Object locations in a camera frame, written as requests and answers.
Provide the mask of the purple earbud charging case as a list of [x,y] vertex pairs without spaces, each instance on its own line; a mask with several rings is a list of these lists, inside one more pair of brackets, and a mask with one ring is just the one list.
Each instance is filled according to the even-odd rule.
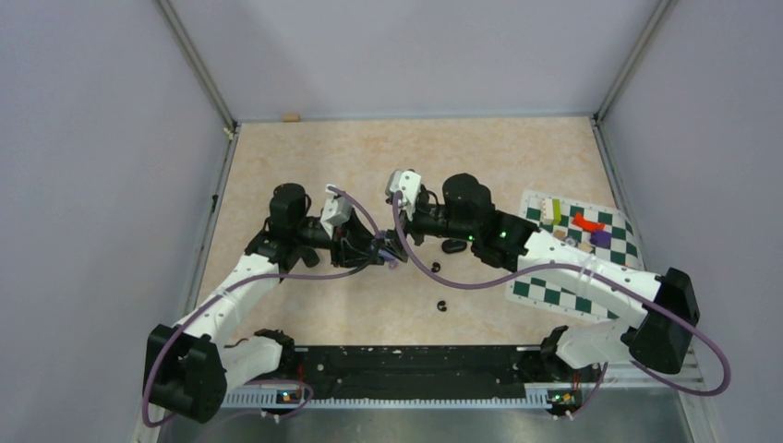
[[393,241],[388,236],[387,231],[381,231],[375,235],[377,245],[377,256],[382,265],[389,269],[396,269],[399,266],[399,258],[396,255]]

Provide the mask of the black earbud charging case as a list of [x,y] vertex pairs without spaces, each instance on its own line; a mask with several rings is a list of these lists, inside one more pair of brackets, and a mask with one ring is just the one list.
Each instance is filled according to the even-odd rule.
[[464,252],[468,243],[463,240],[448,239],[441,243],[440,249],[446,255],[458,254]]

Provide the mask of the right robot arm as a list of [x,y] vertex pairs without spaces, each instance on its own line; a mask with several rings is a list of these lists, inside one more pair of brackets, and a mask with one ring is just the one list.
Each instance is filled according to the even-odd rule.
[[386,189],[405,245],[428,236],[467,243],[491,268],[528,270],[606,308],[614,319],[587,327],[557,327],[542,343],[541,366],[554,380],[598,363],[635,361],[658,373],[680,373],[700,312],[691,277],[625,265],[568,245],[533,221],[498,210],[490,190],[471,174],[449,177],[432,203],[419,174],[396,170]]

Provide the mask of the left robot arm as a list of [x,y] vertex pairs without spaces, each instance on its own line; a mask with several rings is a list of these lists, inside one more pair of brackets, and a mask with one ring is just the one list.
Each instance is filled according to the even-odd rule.
[[354,199],[335,186],[327,190],[331,199],[319,216],[311,216],[312,200],[304,187],[277,186],[269,217],[226,279],[195,311],[150,333],[142,388],[145,425],[157,425],[152,405],[206,423],[227,392],[264,374],[279,382],[292,376],[296,358],[285,350],[279,333],[229,341],[265,294],[296,279],[297,263],[315,267],[323,249],[340,268],[337,276],[345,278],[368,266],[407,260],[393,232],[379,230],[373,219],[362,223],[357,217],[362,208]]

